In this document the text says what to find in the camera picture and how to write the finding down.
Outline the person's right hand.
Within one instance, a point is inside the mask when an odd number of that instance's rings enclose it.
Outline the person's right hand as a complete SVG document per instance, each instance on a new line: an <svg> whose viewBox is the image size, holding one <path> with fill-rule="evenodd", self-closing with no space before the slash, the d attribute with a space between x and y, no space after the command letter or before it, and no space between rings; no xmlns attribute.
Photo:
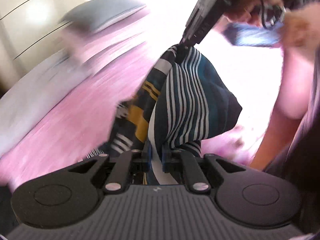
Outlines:
<svg viewBox="0 0 320 240"><path fill-rule="evenodd" d="M283 6L283 0L263 0L269 5ZM229 22L247 23L249 25L261 26L261 18L252 11L260 5L260 0L236 0L235 5L224 13Z"/></svg>

